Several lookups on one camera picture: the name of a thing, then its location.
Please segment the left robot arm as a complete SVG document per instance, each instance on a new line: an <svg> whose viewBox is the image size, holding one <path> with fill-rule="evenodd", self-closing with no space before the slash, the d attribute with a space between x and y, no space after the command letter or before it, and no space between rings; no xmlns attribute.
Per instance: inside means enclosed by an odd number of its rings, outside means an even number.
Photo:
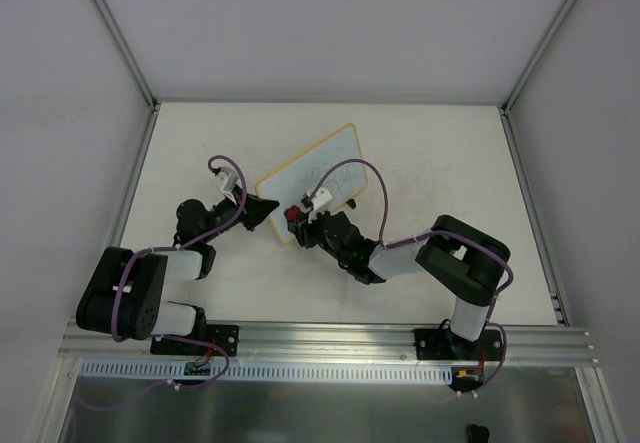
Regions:
<svg viewBox="0 0 640 443"><path fill-rule="evenodd" d="M252 231L279 207L276 200L249 194L225 198L206 208L188 199L177 210L171 247L134 252L111 246L104 250L76 310L76 324L86 331L109 334L116 341L145 340L173 334L188 353L208 344L209 330L197 321L198 309L163 299L167 285L201 280L217 256L210 242L240 224Z"/></svg>

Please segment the red whiteboard eraser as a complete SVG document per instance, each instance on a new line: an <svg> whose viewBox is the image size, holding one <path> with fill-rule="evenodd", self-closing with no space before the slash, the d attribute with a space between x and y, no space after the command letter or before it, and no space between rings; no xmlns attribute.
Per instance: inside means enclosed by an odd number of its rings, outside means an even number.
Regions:
<svg viewBox="0 0 640 443"><path fill-rule="evenodd" d="M295 222L299 218L300 214L301 209L298 206L291 206L284 212L284 216L288 222Z"/></svg>

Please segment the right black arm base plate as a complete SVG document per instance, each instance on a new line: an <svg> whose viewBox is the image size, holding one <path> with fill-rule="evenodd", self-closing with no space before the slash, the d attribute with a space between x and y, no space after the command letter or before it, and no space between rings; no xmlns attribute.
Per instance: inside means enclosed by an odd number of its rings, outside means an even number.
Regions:
<svg viewBox="0 0 640 443"><path fill-rule="evenodd" d="M416 358L419 361L486 361L498 362L505 344L497 329L485 329L476 341L455 335L449 328L416 328L413 330Z"/></svg>

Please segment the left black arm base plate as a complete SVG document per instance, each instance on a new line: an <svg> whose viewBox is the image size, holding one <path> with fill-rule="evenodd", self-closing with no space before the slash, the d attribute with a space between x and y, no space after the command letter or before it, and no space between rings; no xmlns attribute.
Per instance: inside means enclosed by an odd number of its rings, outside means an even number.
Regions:
<svg viewBox="0 0 640 443"><path fill-rule="evenodd" d="M204 356L209 350L213 356L221 356L216 345L230 358L237 356L240 342L240 327L227 324L206 324L187 336L179 336L178 339L163 337L151 342L150 353L156 356Z"/></svg>

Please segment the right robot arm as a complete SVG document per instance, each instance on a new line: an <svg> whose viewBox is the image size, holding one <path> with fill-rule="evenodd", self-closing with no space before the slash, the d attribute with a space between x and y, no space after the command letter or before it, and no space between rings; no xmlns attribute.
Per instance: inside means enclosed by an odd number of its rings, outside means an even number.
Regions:
<svg viewBox="0 0 640 443"><path fill-rule="evenodd" d="M505 244L450 215L438 217L424 234L392 243L363 236L344 212L312 217L292 206L284 217L299 246L321 248L362 284L421 272L431 275L455 296L455 305L447 327L438 330L425 349L440 359L480 356L482 333L497 296L514 278Z"/></svg>

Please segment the yellow framed whiteboard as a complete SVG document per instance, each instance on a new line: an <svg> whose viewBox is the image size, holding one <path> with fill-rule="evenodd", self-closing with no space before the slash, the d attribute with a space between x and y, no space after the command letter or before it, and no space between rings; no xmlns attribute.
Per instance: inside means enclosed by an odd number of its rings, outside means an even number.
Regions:
<svg viewBox="0 0 640 443"><path fill-rule="evenodd" d="M271 213L270 222L281 244L294 241L283 211L300 202L318 183L332 196L330 210L344 205L367 187L368 176L359 162L361 158L356 127L349 123L258 180L257 196L280 203Z"/></svg>

